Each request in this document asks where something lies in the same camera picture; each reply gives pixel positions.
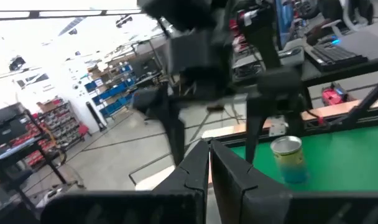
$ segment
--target ceiling light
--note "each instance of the ceiling light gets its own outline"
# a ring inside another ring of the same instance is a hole
[[[106,15],[121,15],[121,14],[135,14],[141,13],[140,9],[127,9],[127,10],[108,10]]]
[[[25,18],[30,15],[30,12],[0,12],[0,19],[5,18]]]
[[[101,14],[102,10],[87,11],[43,11],[40,17],[63,17],[63,16],[96,16]]]

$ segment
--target ceiling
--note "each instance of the ceiling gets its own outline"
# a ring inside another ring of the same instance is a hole
[[[40,9],[137,9],[137,6],[136,0],[0,1],[0,11]],[[144,14],[132,17],[133,21],[124,24],[121,29],[115,25],[119,16],[87,17],[75,27],[77,35],[64,34],[60,37],[61,30],[74,18],[0,21],[0,73],[9,71],[9,61],[16,55],[23,56],[31,66],[41,66],[44,60],[63,61],[76,51],[84,55],[97,50],[113,50],[133,36],[137,36],[136,39],[147,36],[157,26]]]

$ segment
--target computer monitor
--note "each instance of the computer monitor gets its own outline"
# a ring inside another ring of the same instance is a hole
[[[274,0],[276,15],[276,44],[283,50],[294,32],[294,8],[291,0]]]
[[[0,109],[0,145],[27,133],[25,128],[27,119],[18,116],[22,112],[20,103]]]
[[[130,59],[129,64],[131,65],[135,76],[138,78],[147,72],[154,73],[160,70],[153,53],[138,55],[137,57]]]

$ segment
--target green mat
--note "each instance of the green mat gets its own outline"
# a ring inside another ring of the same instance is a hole
[[[378,190],[378,127],[302,138],[309,179],[293,190]],[[257,147],[255,168],[283,183],[270,143]],[[244,158],[245,147],[232,148]]]

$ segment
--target black keyboard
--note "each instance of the black keyboard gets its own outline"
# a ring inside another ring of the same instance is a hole
[[[321,72],[333,71],[368,61],[367,57],[349,52],[331,43],[305,47],[305,52]]]

